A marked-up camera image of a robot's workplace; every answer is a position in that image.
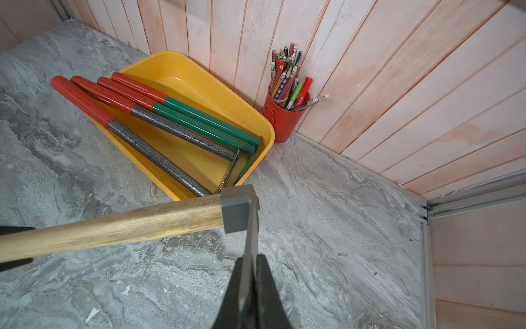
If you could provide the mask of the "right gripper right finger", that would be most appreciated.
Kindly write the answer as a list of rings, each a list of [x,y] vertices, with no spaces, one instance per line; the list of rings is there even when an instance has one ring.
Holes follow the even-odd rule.
[[[263,254],[256,257],[256,313],[257,328],[292,328]]]

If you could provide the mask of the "green hoe red grip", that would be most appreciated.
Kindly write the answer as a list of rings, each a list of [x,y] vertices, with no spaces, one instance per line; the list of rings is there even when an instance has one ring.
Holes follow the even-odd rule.
[[[161,91],[153,87],[150,87],[142,82],[130,78],[127,75],[115,72],[112,74],[112,80],[157,101],[157,103],[160,103],[184,115],[196,119],[201,123],[205,123],[206,125],[216,128],[217,130],[229,134],[230,136],[237,138],[241,141],[250,143],[255,146],[260,146],[262,144],[262,137],[257,137],[252,133],[248,133],[244,130],[234,127],[233,125],[226,123],[220,119],[217,119],[216,117],[213,117],[200,110],[197,110],[196,108],[182,103],[181,101],[175,100],[174,98],[169,97],[165,93],[162,93]]]
[[[176,110],[173,110],[167,106],[164,106],[157,101],[144,96],[135,90],[132,90],[118,82],[112,80],[112,78],[99,78],[97,83],[111,91],[122,95],[123,97],[132,100],[139,106],[152,110],[154,113],[161,115],[175,123],[178,123],[181,126],[188,128],[198,134],[201,134],[204,137],[209,138],[214,142],[218,142],[226,147],[233,149],[234,151],[240,151],[247,155],[247,162],[241,172],[238,174],[237,178],[234,180],[234,183],[238,183],[243,175],[247,172],[248,168],[251,166],[251,163],[257,156],[260,146],[255,146],[250,143],[246,143],[237,138],[230,136],[224,132],[217,130],[216,128],[210,127],[205,123],[193,119],[187,115],[184,115]]]

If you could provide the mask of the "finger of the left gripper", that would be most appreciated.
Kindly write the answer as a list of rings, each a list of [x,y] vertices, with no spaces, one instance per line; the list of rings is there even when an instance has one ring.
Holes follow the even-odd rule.
[[[1,272],[33,262],[33,257],[23,251],[22,238],[28,231],[35,230],[31,226],[1,226]]]

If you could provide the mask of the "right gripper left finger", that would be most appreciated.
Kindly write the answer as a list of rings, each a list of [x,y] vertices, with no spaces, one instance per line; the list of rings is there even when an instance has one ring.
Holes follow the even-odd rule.
[[[243,258],[238,258],[212,328],[245,328],[247,298],[247,269]]]

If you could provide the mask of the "grey hoe red grip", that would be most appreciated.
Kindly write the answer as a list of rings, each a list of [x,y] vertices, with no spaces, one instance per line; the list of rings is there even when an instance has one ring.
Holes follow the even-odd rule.
[[[83,92],[79,87],[75,86],[74,83],[67,78],[56,76],[52,78],[51,85],[57,90],[57,92],[84,111],[89,117],[108,128],[109,131],[113,132],[128,145],[132,146],[136,151],[170,175],[171,178],[179,182],[182,186],[186,187],[193,194],[200,197],[212,195],[212,192],[122,124],[96,100]]]
[[[121,112],[124,112],[125,114],[145,121],[152,126],[160,128],[161,130],[174,135],[175,137],[178,137],[201,149],[204,149],[205,151],[230,161],[230,166],[225,173],[217,191],[221,192],[221,190],[225,188],[226,183],[229,180],[231,173],[233,172],[233,169],[238,161],[238,152],[233,152],[201,136],[200,134],[189,130],[184,126],[181,126],[178,123],[175,123],[161,115],[143,108],[142,106],[135,104],[132,100],[129,100],[128,98],[123,97],[122,95],[115,93],[99,84],[91,82],[90,80],[79,75],[72,77],[71,82],[74,83],[75,86],[79,87],[83,92],[93,97],[95,100],[100,101],[111,108],[117,109]]]

